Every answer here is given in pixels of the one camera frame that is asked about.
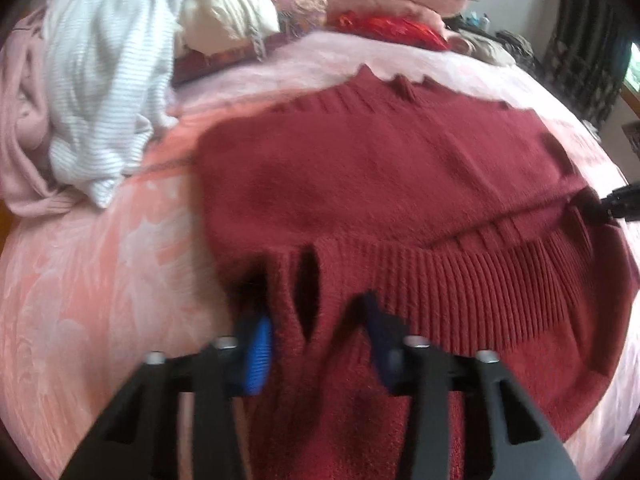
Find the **dark red knit sweater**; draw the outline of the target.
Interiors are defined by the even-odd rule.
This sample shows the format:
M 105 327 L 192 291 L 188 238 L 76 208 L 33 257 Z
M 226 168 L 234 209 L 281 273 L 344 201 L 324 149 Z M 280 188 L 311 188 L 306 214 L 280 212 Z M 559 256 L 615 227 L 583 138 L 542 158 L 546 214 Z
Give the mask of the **dark red knit sweater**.
M 561 438 L 612 382 L 638 270 L 532 110 L 363 67 L 216 125 L 196 172 L 230 304 L 272 319 L 255 478 L 396 474 L 408 404 L 376 377 L 365 292 L 446 351 L 497 351 Z

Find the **red patterned cloth bag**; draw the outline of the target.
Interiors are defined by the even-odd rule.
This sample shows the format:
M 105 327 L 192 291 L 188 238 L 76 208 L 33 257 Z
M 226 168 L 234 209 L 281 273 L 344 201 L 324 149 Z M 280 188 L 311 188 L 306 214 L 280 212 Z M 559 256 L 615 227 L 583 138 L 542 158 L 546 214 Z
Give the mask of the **red patterned cloth bag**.
M 427 24 L 400 16 L 359 15 L 348 11 L 334 18 L 330 26 L 342 34 L 388 42 L 389 44 L 402 44 L 436 52 L 450 50 L 448 41 L 436 30 Z

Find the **dark patterned curtain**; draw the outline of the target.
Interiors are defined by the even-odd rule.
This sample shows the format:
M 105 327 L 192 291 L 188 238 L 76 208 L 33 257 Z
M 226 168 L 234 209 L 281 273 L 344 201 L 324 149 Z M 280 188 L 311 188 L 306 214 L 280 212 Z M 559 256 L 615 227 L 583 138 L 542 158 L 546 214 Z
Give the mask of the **dark patterned curtain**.
M 601 128 L 620 94 L 631 32 L 612 0 L 560 0 L 541 82 L 578 119 Z

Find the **cream zippered garment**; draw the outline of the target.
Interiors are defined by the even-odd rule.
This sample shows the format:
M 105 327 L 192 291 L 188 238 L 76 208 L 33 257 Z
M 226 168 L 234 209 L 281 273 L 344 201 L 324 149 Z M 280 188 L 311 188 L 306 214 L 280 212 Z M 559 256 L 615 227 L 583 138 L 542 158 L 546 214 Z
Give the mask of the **cream zippered garment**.
M 280 32 L 271 0 L 183 0 L 175 30 L 175 58 L 189 51 L 205 56 L 253 46 Z

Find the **white striped knit garment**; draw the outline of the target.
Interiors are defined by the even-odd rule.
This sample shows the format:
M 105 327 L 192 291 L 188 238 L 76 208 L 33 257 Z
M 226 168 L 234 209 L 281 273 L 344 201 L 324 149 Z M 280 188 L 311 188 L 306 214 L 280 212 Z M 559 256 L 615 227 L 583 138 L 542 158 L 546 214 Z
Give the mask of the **white striped knit garment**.
M 174 128 L 167 91 L 183 0 L 51 0 L 46 93 L 58 182 L 107 207 L 157 134 Z

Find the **pink floral bed blanket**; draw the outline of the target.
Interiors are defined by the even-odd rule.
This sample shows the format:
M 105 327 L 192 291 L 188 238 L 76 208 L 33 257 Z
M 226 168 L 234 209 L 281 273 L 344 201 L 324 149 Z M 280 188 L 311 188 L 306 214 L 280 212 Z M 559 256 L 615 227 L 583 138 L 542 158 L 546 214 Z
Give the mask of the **pink floral bed blanket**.
M 179 125 L 149 145 L 111 205 L 78 204 L 14 223 L 1 254 L 1 419 L 35 475 L 60 475 L 99 412 L 145 353 L 192 352 L 227 323 L 205 247 L 191 164 L 217 122 L 328 88 L 368 66 L 384 79 L 431 77 L 531 108 L 600 194 L 626 182 L 588 130 L 516 67 L 356 36 L 313 32 L 267 61 L 223 70 L 177 93 Z

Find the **pink garment pile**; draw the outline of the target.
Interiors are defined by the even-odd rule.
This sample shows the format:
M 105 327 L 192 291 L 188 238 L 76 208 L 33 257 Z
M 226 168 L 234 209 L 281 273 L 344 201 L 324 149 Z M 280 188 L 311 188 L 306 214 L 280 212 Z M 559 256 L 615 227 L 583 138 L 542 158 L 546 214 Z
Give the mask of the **pink garment pile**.
M 1 199 L 22 218 L 66 214 L 84 198 L 56 182 L 50 165 L 45 15 L 42 6 L 18 21 L 1 50 Z

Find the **purple paisley pillow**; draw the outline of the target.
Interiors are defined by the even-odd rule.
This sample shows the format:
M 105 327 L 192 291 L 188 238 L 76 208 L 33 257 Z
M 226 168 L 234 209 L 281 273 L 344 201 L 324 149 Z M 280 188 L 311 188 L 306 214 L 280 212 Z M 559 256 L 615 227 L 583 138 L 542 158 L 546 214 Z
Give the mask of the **purple paisley pillow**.
M 272 0 L 272 2 L 278 11 L 280 32 L 264 40 L 267 54 L 322 29 L 326 22 L 326 0 Z M 249 44 L 211 56 L 189 51 L 175 62 L 171 83 L 174 87 L 179 87 L 188 81 L 217 73 L 229 66 L 257 59 L 258 55 Z

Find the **beige garment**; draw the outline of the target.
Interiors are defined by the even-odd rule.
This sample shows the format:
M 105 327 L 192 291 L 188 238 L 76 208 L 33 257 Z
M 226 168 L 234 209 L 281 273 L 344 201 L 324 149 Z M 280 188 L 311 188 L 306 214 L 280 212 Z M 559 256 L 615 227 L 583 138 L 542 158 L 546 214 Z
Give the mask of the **beige garment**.
M 498 42 L 472 32 L 445 32 L 450 50 L 475 58 L 489 65 L 508 67 L 516 64 L 514 57 Z

